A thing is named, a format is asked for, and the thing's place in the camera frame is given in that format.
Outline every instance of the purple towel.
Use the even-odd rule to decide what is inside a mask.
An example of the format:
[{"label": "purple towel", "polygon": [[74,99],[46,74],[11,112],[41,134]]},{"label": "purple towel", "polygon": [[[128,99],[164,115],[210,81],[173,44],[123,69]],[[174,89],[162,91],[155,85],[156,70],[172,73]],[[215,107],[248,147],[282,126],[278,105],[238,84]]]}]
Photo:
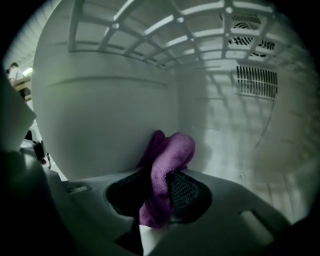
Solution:
[{"label": "purple towel", "polygon": [[161,130],[153,134],[138,164],[138,167],[152,165],[152,193],[139,211],[141,225],[161,228],[169,222],[173,208],[167,178],[174,172],[185,169],[194,154],[195,142],[186,134],[177,132],[167,138]]}]

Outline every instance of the white grid rack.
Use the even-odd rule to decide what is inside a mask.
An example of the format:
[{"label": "white grid rack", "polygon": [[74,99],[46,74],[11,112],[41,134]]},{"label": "white grid rack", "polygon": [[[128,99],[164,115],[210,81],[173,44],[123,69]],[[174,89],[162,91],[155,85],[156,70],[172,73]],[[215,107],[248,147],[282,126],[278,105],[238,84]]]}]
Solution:
[{"label": "white grid rack", "polygon": [[[101,18],[101,16],[97,16],[93,12],[83,10],[85,0],[73,0],[69,21],[68,50],[71,52],[83,51],[86,50],[86,48],[83,48],[83,45],[88,44],[90,45],[87,49],[88,51],[120,54],[150,63],[164,70],[185,64],[183,59],[186,57],[191,57],[191,62],[201,62],[212,59],[237,59],[239,61],[259,62],[260,64],[283,66],[284,68],[294,71],[296,74],[314,70],[308,51],[304,49],[302,44],[297,42],[295,37],[290,38],[289,36],[281,36],[272,32],[272,27],[274,27],[276,23],[279,23],[282,17],[272,5],[263,5],[248,1],[220,0],[188,7],[187,9],[180,9],[175,1],[164,0],[166,10],[169,12],[166,13],[167,16],[141,32],[139,29],[128,26],[125,20],[144,2],[144,0],[128,0],[117,11],[113,18]],[[188,21],[194,17],[208,14],[220,16],[222,26],[220,28],[192,32]],[[234,28],[232,25],[234,20],[233,16],[238,16],[239,14],[261,17],[259,29]],[[79,23],[105,26],[106,30],[102,40],[96,44],[83,41],[77,42],[76,34]],[[178,34],[182,36],[177,36],[165,43],[156,40],[155,35],[159,34],[159,31],[168,29],[173,25],[178,27],[180,30]],[[110,43],[112,36],[117,31],[121,31],[125,35],[128,35],[128,37],[135,39],[126,47]],[[234,37],[250,38],[250,44],[240,45],[240,47],[234,49],[229,43],[230,38]],[[199,42],[205,39],[220,39],[221,44],[216,49],[200,48]],[[273,43],[276,45],[276,48],[271,51],[259,47],[262,41]],[[183,44],[185,43],[188,43],[190,48],[184,49]],[[136,49],[143,44],[148,44],[152,50],[145,53],[136,51]],[[180,54],[175,54],[175,52],[171,50],[172,48],[181,48],[179,51]],[[285,54],[283,55],[283,53],[288,50],[294,52],[294,60],[292,60],[292,56],[288,58]],[[263,58],[257,57],[257,54],[263,54]],[[157,59],[156,56],[159,55],[164,57]]]}]

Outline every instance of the white wall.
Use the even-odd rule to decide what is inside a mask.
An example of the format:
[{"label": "white wall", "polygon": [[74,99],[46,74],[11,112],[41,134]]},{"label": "white wall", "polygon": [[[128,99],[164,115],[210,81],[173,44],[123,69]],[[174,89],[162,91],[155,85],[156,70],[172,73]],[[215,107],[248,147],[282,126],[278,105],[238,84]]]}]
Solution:
[{"label": "white wall", "polygon": [[[99,17],[113,14],[86,4]],[[235,60],[166,72],[90,51],[105,30],[91,24],[79,24],[76,40],[93,43],[68,52],[70,9],[71,1],[61,2],[45,25],[32,75],[39,130],[69,180],[131,169],[154,130],[181,131],[196,142],[190,169],[244,185],[292,222],[307,213],[318,184],[312,178],[316,165],[308,164],[318,152],[307,151],[305,157],[303,146],[315,141],[305,134],[308,113],[316,107],[312,84],[279,68],[276,101],[239,96],[232,90]],[[137,27],[139,16],[133,16],[129,23]],[[111,40],[128,44],[118,36]]]},{"label": "white wall", "polygon": [[236,65],[206,61],[176,72],[179,130],[196,143],[189,169],[242,184],[295,222],[307,214],[319,185],[316,152],[299,157],[315,87],[278,69],[275,101],[239,96]]},{"label": "white wall", "polygon": [[43,141],[69,180],[132,169],[155,130],[177,131],[173,76],[121,55],[68,52],[56,44],[66,42],[68,8],[48,20],[33,63]]}]

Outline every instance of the white plastic enclosure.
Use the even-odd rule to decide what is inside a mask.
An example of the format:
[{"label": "white plastic enclosure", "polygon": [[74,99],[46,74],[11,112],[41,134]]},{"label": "white plastic enclosure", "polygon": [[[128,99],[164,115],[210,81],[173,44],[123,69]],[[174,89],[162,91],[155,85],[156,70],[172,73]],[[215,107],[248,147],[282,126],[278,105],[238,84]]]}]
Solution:
[{"label": "white plastic enclosure", "polygon": [[245,186],[292,223],[308,213],[318,74],[270,3],[62,0],[33,69],[38,127],[68,179],[133,169],[155,130],[184,132],[190,170]]}]

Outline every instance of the air vent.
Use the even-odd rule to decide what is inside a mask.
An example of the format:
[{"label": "air vent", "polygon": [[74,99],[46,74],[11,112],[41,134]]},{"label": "air vent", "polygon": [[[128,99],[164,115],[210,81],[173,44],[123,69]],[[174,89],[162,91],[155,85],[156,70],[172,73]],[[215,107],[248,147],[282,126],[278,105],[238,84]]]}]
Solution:
[{"label": "air vent", "polygon": [[251,22],[259,25],[261,24],[261,21],[257,15],[248,13],[235,13],[232,16],[232,20],[235,22]]},{"label": "air vent", "polygon": [[[248,46],[252,42],[253,38],[252,37],[245,37],[245,36],[234,36],[229,39],[229,45],[236,44],[236,45],[241,45],[241,46]],[[273,51],[275,48],[275,44],[270,41],[264,41],[262,40],[261,43],[258,44],[259,47],[268,49]],[[263,53],[257,53],[253,52],[251,53],[250,56],[256,56],[256,57],[266,57],[266,54]]]},{"label": "air vent", "polygon": [[239,22],[233,26],[234,29],[258,30],[259,26],[250,22]]},{"label": "air vent", "polygon": [[274,100],[278,93],[277,73],[248,66],[237,66],[237,93]]}]

